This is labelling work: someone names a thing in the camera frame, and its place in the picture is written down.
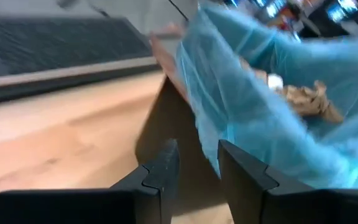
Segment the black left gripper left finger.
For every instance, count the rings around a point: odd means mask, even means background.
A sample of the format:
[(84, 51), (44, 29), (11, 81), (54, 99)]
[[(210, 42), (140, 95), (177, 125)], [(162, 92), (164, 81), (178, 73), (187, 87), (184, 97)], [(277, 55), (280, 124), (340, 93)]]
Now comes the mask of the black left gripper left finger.
[(109, 188), (0, 192), (0, 223), (170, 223), (179, 170), (178, 144), (170, 139)]

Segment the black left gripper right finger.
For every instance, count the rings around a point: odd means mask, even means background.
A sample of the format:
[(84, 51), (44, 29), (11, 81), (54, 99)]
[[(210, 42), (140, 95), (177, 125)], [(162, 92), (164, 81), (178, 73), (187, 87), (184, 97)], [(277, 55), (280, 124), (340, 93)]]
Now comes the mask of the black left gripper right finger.
[(218, 161), (234, 223), (358, 224), (358, 189), (314, 189), (226, 140)]

